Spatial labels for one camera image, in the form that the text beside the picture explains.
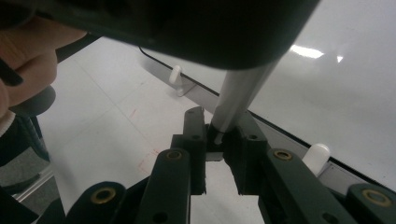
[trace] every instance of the person's hand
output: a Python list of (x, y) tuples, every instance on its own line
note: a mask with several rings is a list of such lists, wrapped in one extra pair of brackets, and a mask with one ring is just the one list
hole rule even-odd
[(0, 120), (10, 106), (38, 94), (55, 79), (55, 50), (85, 34), (39, 17), (16, 29), (0, 31), (0, 58), (23, 78), (16, 87), (6, 86), (0, 80)]

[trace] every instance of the gray cylindrical rod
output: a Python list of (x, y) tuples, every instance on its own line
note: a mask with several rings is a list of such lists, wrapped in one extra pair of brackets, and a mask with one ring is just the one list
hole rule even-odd
[(227, 72), (212, 119), (212, 125), (218, 132), (227, 133), (235, 127), (277, 62), (248, 70)]

